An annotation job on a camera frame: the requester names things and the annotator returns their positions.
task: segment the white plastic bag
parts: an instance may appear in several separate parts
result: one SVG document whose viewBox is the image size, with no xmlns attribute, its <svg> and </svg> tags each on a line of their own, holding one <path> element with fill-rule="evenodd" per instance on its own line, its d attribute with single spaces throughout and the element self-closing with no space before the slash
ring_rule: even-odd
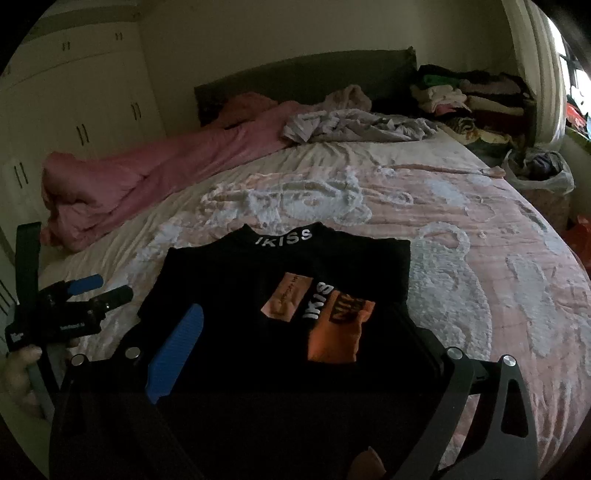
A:
<svg viewBox="0 0 591 480">
<path fill-rule="evenodd" d="M 570 171 L 569 165 L 566 163 L 562 155 L 554 152 L 560 160 L 561 171 L 558 175 L 544 181 L 521 180 L 517 178 L 511 167 L 509 161 L 512 155 L 515 155 L 514 150 L 509 150 L 505 159 L 503 160 L 502 168 L 506 172 L 505 180 L 508 181 L 518 192 L 527 190 L 548 190 L 549 192 L 564 196 L 574 190 L 573 174 Z"/>
</svg>

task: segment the mattress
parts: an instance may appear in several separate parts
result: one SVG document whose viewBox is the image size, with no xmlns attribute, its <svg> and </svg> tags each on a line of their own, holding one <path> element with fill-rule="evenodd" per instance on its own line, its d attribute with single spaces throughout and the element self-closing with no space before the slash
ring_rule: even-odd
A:
<svg viewBox="0 0 591 480">
<path fill-rule="evenodd" d="M 322 221 L 357 235 L 407 238 L 411 318 L 472 358 L 517 359 L 544 473 L 591 404 L 591 292 L 567 245 L 502 175 L 444 132 L 419 142 L 288 148 L 170 196 L 50 263 L 40 283 L 98 273 L 103 289 L 134 289 L 133 301 L 78 347 L 98 360 L 138 321 L 169 247 L 203 245 L 244 223 L 269 235 Z M 475 405 L 471 399 L 444 463 L 457 454 Z"/>
</svg>

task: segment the dark headboard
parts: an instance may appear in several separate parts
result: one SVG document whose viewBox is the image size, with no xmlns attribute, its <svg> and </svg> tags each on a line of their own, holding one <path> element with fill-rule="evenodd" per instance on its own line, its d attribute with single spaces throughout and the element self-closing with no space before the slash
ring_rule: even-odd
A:
<svg viewBox="0 0 591 480">
<path fill-rule="evenodd" d="M 406 50 L 351 50 L 306 55 L 268 63 L 195 87 L 202 125 L 225 101 L 239 93 L 257 92 L 278 102 L 314 105 L 330 92 L 359 85 L 374 101 L 409 104 L 409 85 L 417 72 L 412 47 Z"/>
</svg>

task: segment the curtain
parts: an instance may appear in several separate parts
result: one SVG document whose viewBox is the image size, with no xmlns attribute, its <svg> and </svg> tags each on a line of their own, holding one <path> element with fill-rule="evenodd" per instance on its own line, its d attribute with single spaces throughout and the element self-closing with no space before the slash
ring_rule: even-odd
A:
<svg viewBox="0 0 591 480">
<path fill-rule="evenodd" d="M 502 1 L 519 74 L 536 100 L 536 145 L 558 150 L 564 138 L 566 94 L 548 17 L 531 0 Z"/>
</svg>

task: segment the metal screw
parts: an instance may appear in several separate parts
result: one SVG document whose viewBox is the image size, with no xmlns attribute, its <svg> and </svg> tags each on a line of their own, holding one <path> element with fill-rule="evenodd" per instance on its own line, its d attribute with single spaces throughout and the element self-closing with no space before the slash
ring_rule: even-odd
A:
<svg viewBox="0 0 591 480">
<path fill-rule="evenodd" d="M 509 367 L 514 367 L 517 365 L 517 360 L 515 360 L 515 358 L 513 358 L 511 355 L 503 356 L 503 362 Z"/>
<path fill-rule="evenodd" d="M 451 348 L 447 349 L 447 356 L 449 358 L 453 358 L 454 360 L 459 360 L 464 356 L 464 354 L 459 348 L 452 346 Z"/>
<path fill-rule="evenodd" d="M 86 357 L 85 357 L 85 356 L 84 356 L 82 353 L 79 353 L 79 354 L 77 354 L 77 355 L 74 355 L 74 356 L 72 357 L 72 365 L 73 365 L 74 367 L 79 367 L 79 366 L 81 366 L 81 365 L 82 365 L 84 362 L 86 362 Z"/>
<path fill-rule="evenodd" d="M 142 350 L 136 346 L 132 346 L 125 351 L 125 356 L 130 360 L 133 360 L 134 358 L 138 358 L 141 352 Z"/>
</svg>

